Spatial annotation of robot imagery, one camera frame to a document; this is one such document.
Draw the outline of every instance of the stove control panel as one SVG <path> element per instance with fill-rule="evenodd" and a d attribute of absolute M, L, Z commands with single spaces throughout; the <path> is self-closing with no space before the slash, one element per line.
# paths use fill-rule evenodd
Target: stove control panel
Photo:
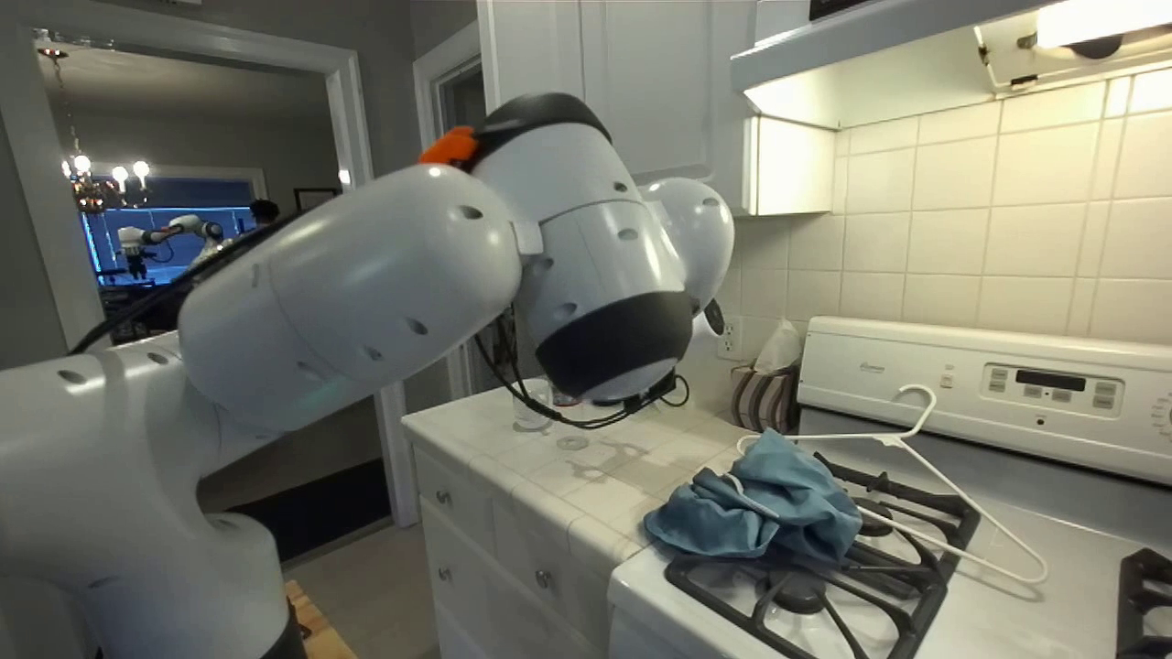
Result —
<path fill-rule="evenodd" d="M 1123 406 L 1120 376 L 1032 369 L 1016 361 L 990 361 L 985 390 L 1032 401 L 1032 406 L 1058 406 L 1058 408 L 1082 408 L 1082 412 L 1117 412 Z"/>
<path fill-rule="evenodd" d="M 1172 440 L 1172 390 L 1152 401 L 1149 422 L 1166 440 Z"/>
<path fill-rule="evenodd" d="M 814 319 L 798 401 L 1172 487 L 1172 344 Z"/>

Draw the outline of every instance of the stove burner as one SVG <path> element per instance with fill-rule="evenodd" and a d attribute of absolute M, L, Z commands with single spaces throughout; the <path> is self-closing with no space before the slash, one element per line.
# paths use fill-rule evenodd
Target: stove burner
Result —
<path fill-rule="evenodd" d="M 1139 549 L 1120 563 L 1120 615 L 1117 615 L 1117 659 L 1166 659 L 1172 656 L 1172 635 L 1152 635 L 1143 617 L 1172 607 L 1172 559 Z"/>
<path fill-rule="evenodd" d="M 863 491 L 856 505 L 892 518 L 918 518 L 923 527 L 935 527 L 950 546 L 968 546 L 978 531 L 978 512 L 957 499 L 957 495 L 931 495 L 906 484 L 892 484 L 883 474 L 852 472 L 847 466 L 831 466 L 820 457 L 835 478 Z M 908 556 L 892 556 L 863 537 L 892 542 L 901 537 L 908 546 Z M 935 615 L 944 604 L 950 579 L 957 572 L 957 556 L 931 551 L 911 535 L 888 527 L 883 518 L 870 518 L 870 527 L 862 531 L 862 542 L 847 551 L 841 567 L 820 567 L 820 563 L 796 563 L 787 556 L 761 556 L 761 559 L 671 559 L 665 582 L 730 617 L 732 627 L 746 628 L 761 644 L 776 646 L 787 659 L 816 659 L 816 646 L 798 646 L 791 634 L 776 634 L 770 623 L 776 611 L 798 615 L 798 617 L 827 617 L 831 628 L 841 635 L 852 659 L 868 659 L 863 639 L 868 628 L 852 628 L 856 611 L 878 611 L 890 628 L 899 634 L 890 646 L 883 644 L 888 659 L 911 659 L 918 650 L 918 639 L 925 635 Z M 735 573 L 742 582 L 756 582 L 757 596 L 751 611 L 740 611 L 730 592 L 711 585 L 711 572 Z"/>
<path fill-rule="evenodd" d="M 827 607 L 827 582 L 805 572 L 772 572 L 770 601 L 796 615 L 816 615 Z"/>
<path fill-rule="evenodd" d="M 856 505 L 856 510 L 868 510 L 868 512 L 877 512 L 877 515 L 883 515 L 883 518 L 890 518 L 890 505 L 883 505 L 883 500 L 877 500 L 877 499 L 852 499 L 852 505 Z M 868 537 L 890 535 L 890 527 L 888 527 L 883 518 L 877 518 L 877 515 L 863 515 L 862 535 L 868 535 Z"/>

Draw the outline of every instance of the white stove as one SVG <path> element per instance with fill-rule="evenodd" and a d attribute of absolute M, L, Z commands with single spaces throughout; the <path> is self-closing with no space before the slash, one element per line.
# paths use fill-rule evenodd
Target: white stove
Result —
<path fill-rule="evenodd" d="M 1045 582 L 1028 585 L 978 559 L 957 563 L 883 524 L 856 537 L 862 556 L 839 572 L 645 549 L 613 573 L 613 656 L 1172 656 L 1170 639 L 1143 646 L 1143 635 L 1172 635 L 1170 582 L 1145 582 L 1162 607 L 1120 617 L 1134 604 L 1120 589 L 1120 563 L 1139 549 L 1172 556 L 1172 491 L 1159 487 L 1172 484 L 1162 416 L 1172 350 L 816 319 L 802 358 L 802 435 L 908 424 L 923 400 L 892 400 L 901 383 L 941 390 L 925 429 L 953 440 L 925 432 L 908 443 L 985 515 L 901 450 L 868 440 L 805 448 L 868 510 L 953 535 L 953 546 L 1016 573 L 1046 572 Z"/>

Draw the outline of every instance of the blue towel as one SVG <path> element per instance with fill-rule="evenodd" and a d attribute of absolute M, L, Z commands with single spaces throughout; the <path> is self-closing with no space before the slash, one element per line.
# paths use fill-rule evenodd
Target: blue towel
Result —
<path fill-rule="evenodd" d="M 862 515 L 841 484 L 791 440 L 764 432 L 732 466 L 732 478 L 704 470 L 648 512 L 653 542 L 693 556 L 784 551 L 814 563 L 841 563 Z"/>

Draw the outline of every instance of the ceiling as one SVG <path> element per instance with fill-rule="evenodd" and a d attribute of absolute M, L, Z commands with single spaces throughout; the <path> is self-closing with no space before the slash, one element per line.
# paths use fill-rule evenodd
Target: ceiling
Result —
<path fill-rule="evenodd" d="M 60 66 L 39 59 L 55 110 L 331 122 L 325 80 L 315 72 L 89 42 L 63 42 L 63 50 L 65 59 L 60 59 Z"/>

